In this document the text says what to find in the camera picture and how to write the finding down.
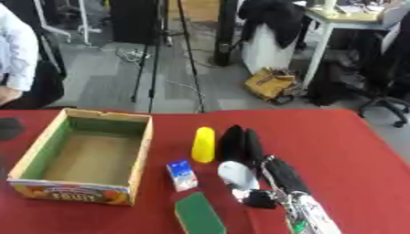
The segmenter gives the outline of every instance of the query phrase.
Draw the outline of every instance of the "desk leg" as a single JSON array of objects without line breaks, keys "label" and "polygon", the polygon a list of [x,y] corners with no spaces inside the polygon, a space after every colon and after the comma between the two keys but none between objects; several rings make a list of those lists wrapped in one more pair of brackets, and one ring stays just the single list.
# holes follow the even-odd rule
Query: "desk leg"
[{"label": "desk leg", "polygon": [[65,37],[67,37],[67,41],[71,42],[71,33],[56,27],[51,27],[47,24],[47,20],[44,17],[43,5],[41,4],[41,0],[34,0],[34,5],[36,7],[41,26],[49,32],[64,35]]},{"label": "desk leg", "polygon": [[84,44],[90,46],[90,29],[88,24],[87,11],[85,9],[84,0],[79,0],[82,22],[82,35],[84,36]]},{"label": "desk leg", "polygon": [[313,77],[318,70],[318,65],[322,60],[323,54],[325,53],[326,46],[328,45],[331,32],[333,31],[333,24],[327,23],[323,25],[323,35],[320,39],[318,45],[316,46],[315,53],[313,54],[312,60],[310,61],[309,68],[305,79],[303,80],[303,90],[306,90],[309,86],[309,83],[313,80]]}]

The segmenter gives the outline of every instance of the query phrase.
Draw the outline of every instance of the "green sponge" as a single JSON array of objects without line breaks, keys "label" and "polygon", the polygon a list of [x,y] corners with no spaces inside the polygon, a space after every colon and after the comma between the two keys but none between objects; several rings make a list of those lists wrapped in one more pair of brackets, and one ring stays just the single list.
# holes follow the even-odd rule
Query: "green sponge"
[{"label": "green sponge", "polygon": [[202,193],[178,201],[175,214],[187,234],[226,233],[226,228]]}]

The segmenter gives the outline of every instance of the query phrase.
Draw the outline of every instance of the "fruit box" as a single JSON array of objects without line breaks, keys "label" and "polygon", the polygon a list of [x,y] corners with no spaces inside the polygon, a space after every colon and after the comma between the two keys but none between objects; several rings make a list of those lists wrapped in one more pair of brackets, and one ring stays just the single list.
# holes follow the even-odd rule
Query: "fruit box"
[{"label": "fruit box", "polygon": [[132,206],[152,134],[149,115],[65,109],[7,181],[25,197]]}]

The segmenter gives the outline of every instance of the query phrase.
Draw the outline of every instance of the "table surface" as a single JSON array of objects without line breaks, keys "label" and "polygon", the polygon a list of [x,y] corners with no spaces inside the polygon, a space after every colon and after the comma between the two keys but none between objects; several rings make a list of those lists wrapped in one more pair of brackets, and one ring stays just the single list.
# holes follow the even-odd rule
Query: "table surface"
[{"label": "table surface", "polygon": [[[0,111],[27,130],[0,143],[7,170],[57,113]],[[259,132],[266,154],[293,165],[343,233],[407,233],[410,170],[353,112],[342,110],[232,111],[154,115],[154,139],[134,207],[22,198],[0,182],[2,233],[183,233],[173,212],[177,194],[165,164],[188,157],[195,131],[232,124]],[[217,165],[192,163],[200,187],[228,233],[288,233],[284,212],[244,207],[217,177]]]},{"label": "table surface", "polygon": [[315,14],[324,20],[336,23],[362,23],[362,24],[380,24],[379,14],[371,13],[351,13],[351,14],[341,14],[327,15],[323,10],[308,8],[307,13]]}]

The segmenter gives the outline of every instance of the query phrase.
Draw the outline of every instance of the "small milk carton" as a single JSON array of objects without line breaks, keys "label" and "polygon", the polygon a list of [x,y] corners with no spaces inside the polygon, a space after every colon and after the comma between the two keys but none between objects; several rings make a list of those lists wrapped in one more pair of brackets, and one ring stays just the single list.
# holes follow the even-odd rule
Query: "small milk carton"
[{"label": "small milk carton", "polygon": [[171,175],[177,192],[188,190],[198,186],[198,178],[189,166],[189,162],[185,159],[171,162],[167,164],[167,170]]}]

